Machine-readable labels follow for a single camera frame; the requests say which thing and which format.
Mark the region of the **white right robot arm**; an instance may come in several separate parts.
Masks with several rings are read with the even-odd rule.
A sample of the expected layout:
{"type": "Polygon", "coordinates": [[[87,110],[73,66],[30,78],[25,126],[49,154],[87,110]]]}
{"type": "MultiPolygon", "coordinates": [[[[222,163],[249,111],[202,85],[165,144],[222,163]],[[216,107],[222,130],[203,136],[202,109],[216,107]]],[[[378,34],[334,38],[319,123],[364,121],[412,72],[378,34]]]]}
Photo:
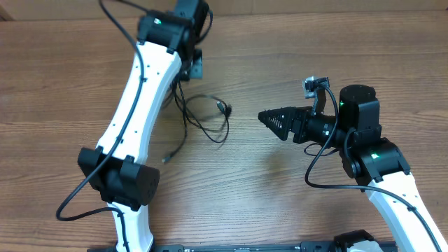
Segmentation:
{"type": "Polygon", "coordinates": [[[420,197],[405,156],[382,136],[375,89],[349,85],[336,97],[329,85],[307,81],[304,93],[314,99],[312,106],[266,110],[258,114],[258,119],[283,141],[292,134],[297,144],[311,142],[321,147],[305,172],[306,184],[365,193],[401,251],[446,251],[447,242],[420,197]],[[356,184],[317,184],[309,180],[327,148],[339,151],[345,172],[356,184]]]}

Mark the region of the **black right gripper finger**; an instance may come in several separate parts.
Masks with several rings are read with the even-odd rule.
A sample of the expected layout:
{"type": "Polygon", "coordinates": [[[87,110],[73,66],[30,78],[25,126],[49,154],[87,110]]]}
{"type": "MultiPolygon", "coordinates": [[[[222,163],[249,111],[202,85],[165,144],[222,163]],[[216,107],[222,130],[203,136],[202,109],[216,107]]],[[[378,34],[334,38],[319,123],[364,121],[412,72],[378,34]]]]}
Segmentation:
{"type": "Polygon", "coordinates": [[[299,111],[298,107],[283,107],[270,110],[264,110],[259,112],[258,119],[260,121],[266,121],[268,119],[275,120],[292,120],[295,114],[299,111]]]}
{"type": "Polygon", "coordinates": [[[266,117],[261,118],[260,121],[280,140],[285,141],[288,138],[289,132],[293,128],[293,123],[296,121],[296,118],[266,117]]]}

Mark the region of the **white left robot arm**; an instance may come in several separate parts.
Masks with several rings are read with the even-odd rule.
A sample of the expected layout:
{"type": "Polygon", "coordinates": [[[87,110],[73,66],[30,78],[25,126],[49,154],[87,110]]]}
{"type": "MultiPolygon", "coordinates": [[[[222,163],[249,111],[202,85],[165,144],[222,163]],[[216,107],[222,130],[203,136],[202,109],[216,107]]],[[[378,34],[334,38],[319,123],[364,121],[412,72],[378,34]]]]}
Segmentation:
{"type": "Polygon", "coordinates": [[[110,251],[150,251],[148,205],[160,179],[146,166],[151,132],[168,89],[202,76],[202,51],[211,19],[205,1],[178,1],[172,12],[147,10],[131,40],[132,70],[115,114],[93,149],[82,148],[78,166],[84,184],[98,191],[113,214],[117,233],[110,251]]]}

